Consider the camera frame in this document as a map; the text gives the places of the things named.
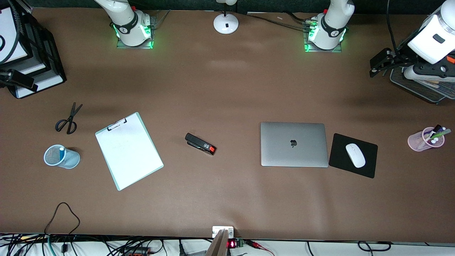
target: mesh pencil cup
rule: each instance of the mesh pencil cup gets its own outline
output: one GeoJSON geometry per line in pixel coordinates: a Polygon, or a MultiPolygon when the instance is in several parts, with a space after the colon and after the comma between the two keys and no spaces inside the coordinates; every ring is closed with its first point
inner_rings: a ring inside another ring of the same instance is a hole
{"type": "Polygon", "coordinates": [[[425,141],[428,137],[427,134],[424,135],[424,133],[430,132],[434,129],[434,127],[427,127],[423,131],[420,131],[418,133],[412,134],[408,138],[408,145],[412,150],[414,151],[424,151],[429,148],[439,148],[440,146],[444,145],[444,136],[441,136],[439,140],[432,144],[430,141],[425,141]]]}
{"type": "Polygon", "coordinates": [[[62,145],[54,145],[44,153],[44,162],[49,166],[72,169],[81,160],[79,153],[69,150],[62,145]]]}

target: brown table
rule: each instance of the brown table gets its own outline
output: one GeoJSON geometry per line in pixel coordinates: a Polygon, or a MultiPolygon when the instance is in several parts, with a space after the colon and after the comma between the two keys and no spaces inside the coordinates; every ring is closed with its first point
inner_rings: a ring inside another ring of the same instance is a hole
{"type": "MultiPolygon", "coordinates": [[[[369,77],[370,58],[391,45],[384,16],[355,15],[343,53],[331,54],[304,52],[302,33],[243,15],[238,31],[218,34],[217,14],[172,11],[153,50],[117,50],[102,9],[35,10],[68,81],[21,100],[0,91],[0,231],[41,232],[65,201],[81,234],[209,237],[232,225],[251,238],[455,242],[455,136],[421,153],[406,142],[437,123],[455,128],[455,104],[369,77]],[[73,102],[84,104],[78,130],[57,133],[73,102]],[[164,168],[119,192],[95,132],[135,111],[164,168]],[[329,149],[334,133],[375,143],[376,177],[262,167],[262,121],[324,123],[329,149]],[[215,156],[188,146],[187,132],[215,156]],[[80,152],[75,169],[45,165],[56,143],[80,152]]],[[[393,16],[395,37],[424,18],[393,16]]],[[[75,224],[61,208],[50,232],[75,224]]]]}

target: pink pen holder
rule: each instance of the pink pen holder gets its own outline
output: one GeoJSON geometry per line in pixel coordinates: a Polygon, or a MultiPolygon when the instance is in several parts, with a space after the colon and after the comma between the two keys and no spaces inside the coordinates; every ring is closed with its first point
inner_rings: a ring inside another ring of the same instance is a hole
{"type": "Polygon", "coordinates": [[[436,143],[434,143],[434,144],[431,144],[430,141],[425,141],[426,139],[428,139],[428,137],[430,135],[430,133],[428,133],[428,132],[431,132],[433,129],[434,129],[434,127],[427,127],[423,131],[409,136],[409,138],[408,138],[409,147],[412,148],[412,150],[414,150],[414,151],[420,152],[420,151],[424,151],[429,148],[439,148],[440,146],[444,145],[444,141],[445,141],[444,136],[439,137],[439,140],[436,141],[436,143]]]}

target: white floor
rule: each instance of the white floor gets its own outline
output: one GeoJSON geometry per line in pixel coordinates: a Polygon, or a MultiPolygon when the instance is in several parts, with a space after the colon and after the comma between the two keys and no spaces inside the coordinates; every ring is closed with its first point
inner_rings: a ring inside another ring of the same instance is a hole
{"type": "MultiPolygon", "coordinates": [[[[265,248],[271,250],[275,256],[311,256],[306,242],[300,241],[256,241],[265,248]]],[[[125,242],[109,242],[109,244],[118,247],[125,242]]],[[[66,256],[76,256],[73,249],[68,244],[66,256]]],[[[205,251],[210,243],[206,240],[182,240],[183,247],[187,254],[205,251]]],[[[62,256],[62,243],[52,243],[52,247],[57,256],[62,256]]],[[[109,251],[105,244],[101,242],[75,242],[73,243],[77,256],[106,256],[109,251]]],[[[164,246],[168,256],[179,256],[178,240],[165,240],[164,246]]],[[[332,242],[310,242],[311,250],[314,256],[371,256],[369,252],[360,250],[356,243],[332,243],[332,242]]],[[[372,249],[384,249],[385,245],[370,245],[372,249]]],[[[7,246],[0,248],[0,255],[6,256],[7,246]]],[[[149,247],[152,251],[160,249],[161,242],[153,241],[149,247]]],[[[52,256],[47,244],[44,244],[45,256],[52,256]]],[[[267,251],[244,246],[231,249],[232,256],[239,256],[247,253],[245,256],[272,256],[267,251]]],[[[41,244],[34,245],[27,253],[27,256],[42,256],[41,244]]],[[[427,245],[392,245],[391,249],[386,252],[374,252],[374,256],[455,256],[455,247],[446,246],[427,246],[427,245]]],[[[164,250],[155,254],[156,256],[166,256],[164,250]]]]}

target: silver laptop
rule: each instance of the silver laptop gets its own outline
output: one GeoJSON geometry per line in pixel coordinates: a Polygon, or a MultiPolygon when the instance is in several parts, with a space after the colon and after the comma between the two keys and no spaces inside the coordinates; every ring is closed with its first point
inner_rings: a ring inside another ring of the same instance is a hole
{"type": "Polygon", "coordinates": [[[328,167],[323,123],[261,123],[261,165],[328,167]]]}

